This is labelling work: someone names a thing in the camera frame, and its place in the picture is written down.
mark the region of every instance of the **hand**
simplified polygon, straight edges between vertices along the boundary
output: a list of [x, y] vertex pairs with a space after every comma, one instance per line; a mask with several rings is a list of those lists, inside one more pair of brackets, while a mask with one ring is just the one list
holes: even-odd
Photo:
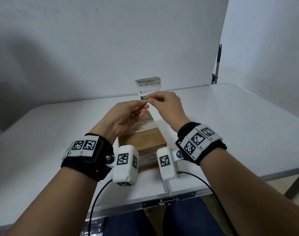
[[117, 103], [92, 128], [90, 133], [101, 135], [113, 144], [117, 137], [124, 134], [134, 123], [143, 118], [148, 108], [147, 102], [143, 100]]
[[183, 111], [180, 98], [174, 92], [157, 91], [145, 96], [159, 114], [174, 130], [179, 129], [186, 123], [191, 122]]

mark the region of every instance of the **jeans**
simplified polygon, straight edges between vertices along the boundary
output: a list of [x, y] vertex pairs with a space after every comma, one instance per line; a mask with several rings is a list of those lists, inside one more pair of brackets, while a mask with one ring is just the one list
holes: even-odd
[[[222, 229], [199, 198], [171, 202], [163, 220], [164, 235], [225, 236]], [[108, 218], [103, 236], [153, 236], [155, 230], [143, 210]]]

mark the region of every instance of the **person's left arm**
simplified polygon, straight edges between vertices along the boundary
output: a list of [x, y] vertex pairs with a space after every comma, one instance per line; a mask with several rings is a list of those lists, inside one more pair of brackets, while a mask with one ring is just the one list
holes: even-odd
[[[117, 103], [90, 133], [111, 144], [140, 120], [149, 106], [145, 101]], [[62, 167], [6, 236], [80, 235], [97, 181], [76, 170]]]

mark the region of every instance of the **cardboard box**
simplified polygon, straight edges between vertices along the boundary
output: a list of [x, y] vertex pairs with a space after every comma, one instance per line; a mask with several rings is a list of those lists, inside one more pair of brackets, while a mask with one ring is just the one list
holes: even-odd
[[139, 172], [158, 167], [156, 151], [167, 145], [148, 110], [140, 122], [134, 124], [118, 140], [119, 146], [132, 145], [139, 152]]

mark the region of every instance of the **tabletop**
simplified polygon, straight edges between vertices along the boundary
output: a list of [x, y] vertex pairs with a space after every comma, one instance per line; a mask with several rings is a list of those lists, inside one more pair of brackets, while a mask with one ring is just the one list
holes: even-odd
[[[223, 137], [228, 151], [265, 180], [299, 174], [299, 118], [235, 85], [217, 84], [176, 90], [192, 121], [209, 125]], [[37, 107], [0, 136], [0, 226], [13, 224], [60, 168], [70, 142], [88, 132], [116, 103], [137, 96], [85, 100]], [[177, 134], [150, 106], [167, 141], [176, 149]], [[206, 180], [201, 169], [180, 161], [179, 169]], [[111, 179], [101, 181], [101, 187]], [[192, 190], [209, 193], [200, 181], [183, 175], [168, 182], [159, 169], [139, 174], [134, 187], [109, 184], [94, 211], [163, 198]]]

